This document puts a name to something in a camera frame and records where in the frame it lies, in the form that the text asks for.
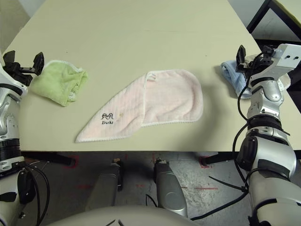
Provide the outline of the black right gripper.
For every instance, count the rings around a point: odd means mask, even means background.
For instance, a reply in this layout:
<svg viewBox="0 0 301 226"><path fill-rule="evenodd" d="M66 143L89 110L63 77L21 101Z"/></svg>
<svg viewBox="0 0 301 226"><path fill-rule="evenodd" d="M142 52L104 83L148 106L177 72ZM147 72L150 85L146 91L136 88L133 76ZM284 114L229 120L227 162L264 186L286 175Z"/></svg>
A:
<svg viewBox="0 0 301 226"><path fill-rule="evenodd" d="M258 74L272 65L273 60L271 56L273 56L274 49L269 46L263 46L262 52L263 56L268 58L259 56L253 66L255 56L248 56L245 59L246 49L243 45L240 45L236 54L236 72L244 72L246 69L245 78L248 79L251 75Z"/></svg>

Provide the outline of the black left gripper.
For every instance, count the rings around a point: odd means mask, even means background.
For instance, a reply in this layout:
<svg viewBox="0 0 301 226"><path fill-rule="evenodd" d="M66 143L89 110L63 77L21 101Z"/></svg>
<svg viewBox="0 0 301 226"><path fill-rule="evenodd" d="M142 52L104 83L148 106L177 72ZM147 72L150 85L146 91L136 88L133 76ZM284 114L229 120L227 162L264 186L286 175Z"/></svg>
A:
<svg viewBox="0 0 301 226"><path fill-rule="evenodd" d="M31 74L39 76L44 68L44 55L42 52L38 53L33 62L33 67L21 67L19 63L15 62L15 51L9 51L4 54L3 60L5 65L3 69L14 80L22 83L25 86L29 86L33 77Z"/></svg>

